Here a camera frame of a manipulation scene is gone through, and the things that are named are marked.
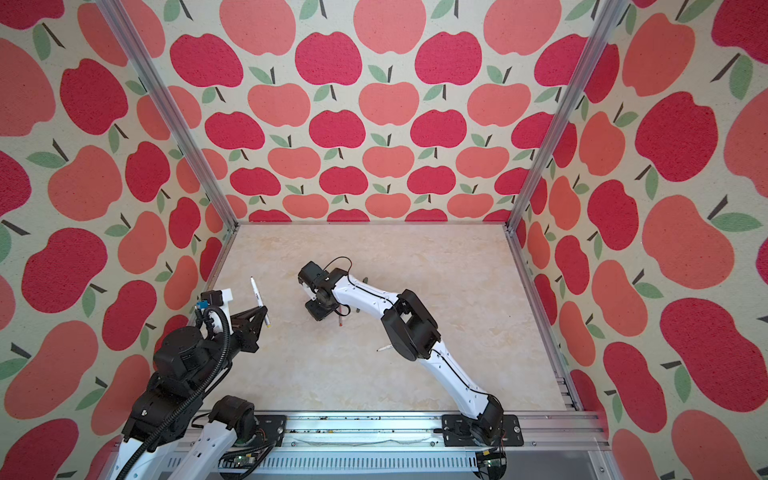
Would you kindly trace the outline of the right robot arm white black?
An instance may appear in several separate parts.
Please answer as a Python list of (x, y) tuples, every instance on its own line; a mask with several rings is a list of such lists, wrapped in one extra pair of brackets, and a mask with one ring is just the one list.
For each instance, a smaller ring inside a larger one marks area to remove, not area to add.
[(309, 297), (305, 308), (317, 321), (341, 307), (359, 309), (380, 320), (392, 348), (404, 359), (424, 366), (449, 393), (468, 423), (470, 437), (489, 447), (501, 443), (501, 402), (481, 389), (455, 361), (442, 341), (437, 321), (415, 292), (384, 291), (347, 270), (328, 271), (312, 261), (299, 271), (298, 282)]

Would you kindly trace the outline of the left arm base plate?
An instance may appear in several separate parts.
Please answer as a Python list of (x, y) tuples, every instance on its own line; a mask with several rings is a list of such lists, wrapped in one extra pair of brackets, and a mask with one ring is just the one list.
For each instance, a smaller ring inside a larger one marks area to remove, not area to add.
[(229, 425), (220, 420), (209, 422), (201, 434), (207, 442), (209, 433), (222, 433), (225, 440), (230, 440), (231, 448), (281, 447), (286, 433), (285, 415), (248, 415)]

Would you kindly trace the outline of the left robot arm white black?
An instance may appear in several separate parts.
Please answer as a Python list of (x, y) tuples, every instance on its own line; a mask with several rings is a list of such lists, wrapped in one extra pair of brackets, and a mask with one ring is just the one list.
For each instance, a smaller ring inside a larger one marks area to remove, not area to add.
[[(258, 349), (267, 308), (258, 306), (227, 316), (209, 306), (196, 313), (194, 325), (168, 334), (154, 355), (155, 373), (132, 406), (122, 430), (123, 443), (112, 479), (151, 479), (186, 435), (205, 398), (231, 369), (235, 356)], [(191, 450), (171, 473), (174, 479), (204, 479), (238, 442), (273, 442), (261, 430), (251, 402), (227, 395), (218, 400)]]

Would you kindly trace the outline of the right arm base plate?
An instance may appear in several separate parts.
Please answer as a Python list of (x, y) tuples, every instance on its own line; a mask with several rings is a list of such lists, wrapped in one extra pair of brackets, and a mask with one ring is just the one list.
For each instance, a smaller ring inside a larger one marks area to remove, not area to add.
[(492, 427), (460, 414), (441, 416), (440, 430), (447, 447), (522, 447), (525, 443), (517, 416), (504, 415)]

